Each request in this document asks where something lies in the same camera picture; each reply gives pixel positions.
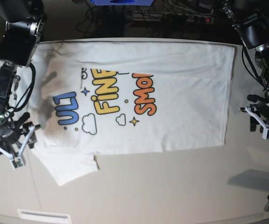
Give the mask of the blue box at top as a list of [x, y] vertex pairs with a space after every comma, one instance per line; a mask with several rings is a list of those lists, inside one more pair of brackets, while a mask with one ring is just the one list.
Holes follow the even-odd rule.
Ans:
[[153, 0], [91, 0], [96, 6], [150, 6]]

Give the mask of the white label strip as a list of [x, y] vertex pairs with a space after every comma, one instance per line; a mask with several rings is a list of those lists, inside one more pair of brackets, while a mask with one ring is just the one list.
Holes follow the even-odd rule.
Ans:
[[48, 213], [31, 210], [22, 210], [22, 209], [18, 209], [17, 211], [21, 219], [29, 221], [54, 223], [54, 224], [71, 224], [71, 217], [69, 214]]

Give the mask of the power strip with red light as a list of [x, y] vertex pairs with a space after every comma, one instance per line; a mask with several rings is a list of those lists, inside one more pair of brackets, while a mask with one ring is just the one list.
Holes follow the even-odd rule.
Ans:
[[196, 14], [166, 14], [165, 18], [169, 21], [176, 21], [176, 22], [201, 23], [201, 24], [214, 23], [213, 17]]

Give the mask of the white printed T-shirt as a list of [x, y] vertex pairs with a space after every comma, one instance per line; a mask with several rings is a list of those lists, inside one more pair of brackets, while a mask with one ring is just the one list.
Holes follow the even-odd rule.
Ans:
[[98, 155], [225, 144], [234, 47], [192, 42], [56, 42], [38, 47], [33, 154], [58, 185]]

